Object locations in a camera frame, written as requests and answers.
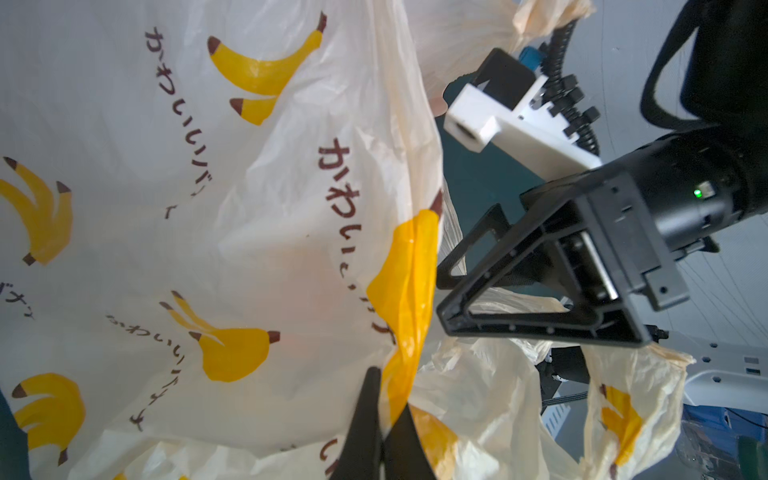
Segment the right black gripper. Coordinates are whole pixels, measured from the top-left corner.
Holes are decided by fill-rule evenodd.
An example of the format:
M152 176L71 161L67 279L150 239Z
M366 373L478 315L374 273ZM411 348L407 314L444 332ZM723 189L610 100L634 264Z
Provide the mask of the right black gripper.
M686 301L676 262L767 210L767 136L669 134L597 169L532 188L517 222L491 206L441 261L436 308L457 337L637 348L654 310Z

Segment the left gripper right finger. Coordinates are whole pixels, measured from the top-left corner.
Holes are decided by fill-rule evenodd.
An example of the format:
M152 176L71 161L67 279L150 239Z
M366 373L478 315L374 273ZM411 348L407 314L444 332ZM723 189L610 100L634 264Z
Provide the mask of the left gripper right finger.
M382 459L386 480L435 480L409 406L384 440Z

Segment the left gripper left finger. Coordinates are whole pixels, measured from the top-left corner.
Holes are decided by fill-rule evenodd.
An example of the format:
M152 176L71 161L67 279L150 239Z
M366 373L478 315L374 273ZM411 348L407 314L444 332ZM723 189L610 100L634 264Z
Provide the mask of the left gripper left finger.
M381 370L366 371L346 440L330 480L379 480L382 432L379 425Z

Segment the cream banana-print plastic bag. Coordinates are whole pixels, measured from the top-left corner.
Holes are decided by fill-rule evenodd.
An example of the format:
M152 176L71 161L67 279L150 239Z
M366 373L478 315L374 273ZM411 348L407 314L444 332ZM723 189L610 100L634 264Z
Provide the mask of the cream banana-print plastic bag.
M589 347L586 447L546 341L430 337L455 212L429 99L589 1L5 1L1 475L325 479L366 371L440 479L629 479L690 356Z

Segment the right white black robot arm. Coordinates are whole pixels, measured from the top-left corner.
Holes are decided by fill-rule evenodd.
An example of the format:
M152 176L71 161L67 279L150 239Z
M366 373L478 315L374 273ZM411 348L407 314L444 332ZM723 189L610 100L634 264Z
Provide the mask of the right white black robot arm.
M448 109L466 149L495 145L541 179L516 222L492 206L439 264L436 313L454 337L641 347L632 297L687 301L678 262L767 210L767 5L689 1L645 82L640 111L664 135L600 159L595 109L562 67L572 25L539 70L492 50Z

